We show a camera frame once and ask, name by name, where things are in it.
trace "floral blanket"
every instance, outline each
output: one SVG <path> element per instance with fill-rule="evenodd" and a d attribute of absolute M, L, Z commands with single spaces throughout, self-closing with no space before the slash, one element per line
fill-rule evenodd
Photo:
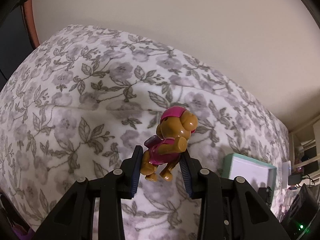
<path fill-rule="evenodd" d="M 197 115 L 190 155 L 218 174 L 229 153 L 278 168 L 288 160 L 286 127 L 250 93 L 190 55 L 117 30 L 70 25 L 56 33 L 0 100 L 0 187 L 34 230 L 77 178 L 101 178 L 129 158 L 169 106 Z M 200 202 L 188 198 L 178 166 L 173 174 L 156 183 L 141 176 L 134 199 L 122 201 L 126 239 L 196 239 Z M 281 180 L 278 169 L 275 214 Z"/>

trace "toy figurine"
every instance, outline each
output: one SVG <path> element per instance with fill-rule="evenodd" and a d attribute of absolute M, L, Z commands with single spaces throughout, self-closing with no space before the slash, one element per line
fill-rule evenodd
<path fill-rule="evenodd" d="M 172 169 L 178 164 L 180 154 L 187 149 L 188 139 L 198 125 L 198 118 L 182 106 L 172 106 L 164 111 L 156 135 L 144 142 L 148 148 L 143 154 L 140 172 L 147 180 L 157 181 L 155 174 L 161 164 L 167 166 L 160 172 L 166 181 L 172 180 Z"/>

